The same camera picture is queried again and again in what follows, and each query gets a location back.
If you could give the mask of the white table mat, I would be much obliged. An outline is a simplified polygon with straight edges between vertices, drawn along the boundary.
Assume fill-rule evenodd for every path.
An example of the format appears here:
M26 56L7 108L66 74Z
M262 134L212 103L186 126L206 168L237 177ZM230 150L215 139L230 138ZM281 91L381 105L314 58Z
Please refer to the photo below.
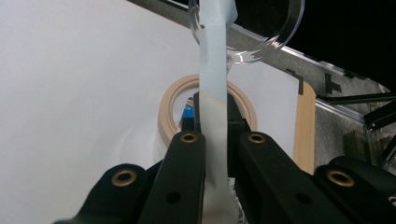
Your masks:
M72 217L109 168L150 167L191 31L127 0L0 0L0 224Z

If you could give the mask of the short aluminium rail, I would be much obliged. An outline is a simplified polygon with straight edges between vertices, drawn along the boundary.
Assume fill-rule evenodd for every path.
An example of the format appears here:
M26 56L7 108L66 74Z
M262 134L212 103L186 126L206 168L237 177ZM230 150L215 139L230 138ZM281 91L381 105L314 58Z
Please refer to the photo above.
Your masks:
M352 110L348 107L345 107L343 105L331 105L321 99L317 99L316 106L318 106L328 112L331 112L339 117L342 117L344 119L353 120L353 121L361 123L361 124L364 123L363 114L361 114L355 110Z

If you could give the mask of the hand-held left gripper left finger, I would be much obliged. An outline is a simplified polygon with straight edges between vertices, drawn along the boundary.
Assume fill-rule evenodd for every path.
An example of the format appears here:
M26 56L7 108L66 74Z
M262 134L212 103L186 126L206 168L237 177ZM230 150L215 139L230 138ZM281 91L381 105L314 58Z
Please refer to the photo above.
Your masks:
M200 127L200 115L199 115L199 93L196 92L191 96L194 101L194 118L193 119L183 119L182 131L201 131Z

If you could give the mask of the wooden board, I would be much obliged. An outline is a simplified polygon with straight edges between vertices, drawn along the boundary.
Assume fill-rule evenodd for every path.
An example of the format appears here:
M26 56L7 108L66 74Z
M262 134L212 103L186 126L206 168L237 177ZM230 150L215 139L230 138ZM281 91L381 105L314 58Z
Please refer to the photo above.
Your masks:
M294 149L292 159L303 171L313 174L315 169L316 94L303 82L298 94Z

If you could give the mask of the black metal frame bar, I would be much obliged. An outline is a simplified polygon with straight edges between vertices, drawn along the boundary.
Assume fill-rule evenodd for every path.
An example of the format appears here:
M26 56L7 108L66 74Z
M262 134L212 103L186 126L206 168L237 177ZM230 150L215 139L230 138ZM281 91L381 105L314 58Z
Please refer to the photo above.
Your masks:
M361 94L341 97L317 96L318 99L330 105L353 105L368 104L375 102L393 102L396 101L396 92L383 92L372 94Z
M396 122L396 102L383 105L364 116L364 124L370 132L386 127L394 122Z

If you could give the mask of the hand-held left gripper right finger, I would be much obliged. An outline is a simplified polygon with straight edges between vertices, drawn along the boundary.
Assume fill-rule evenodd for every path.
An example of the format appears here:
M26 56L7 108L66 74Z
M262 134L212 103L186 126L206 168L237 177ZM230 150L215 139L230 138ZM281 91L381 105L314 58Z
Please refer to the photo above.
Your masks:
M227 166L228 177L235 177L238 167L238 148L240 145L240 135L250 130L247 120L242 116L241 111L234 97L227 94Z

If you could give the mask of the blue and orange small packet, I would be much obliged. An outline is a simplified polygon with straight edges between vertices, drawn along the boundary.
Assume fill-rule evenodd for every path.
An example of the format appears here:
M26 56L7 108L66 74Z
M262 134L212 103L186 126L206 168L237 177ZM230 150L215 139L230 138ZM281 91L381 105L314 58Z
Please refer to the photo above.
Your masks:
M194 118L194 101L192 97L189 97L186 101L184 106L178 128L182 129L183 126L183 119L193 119Z

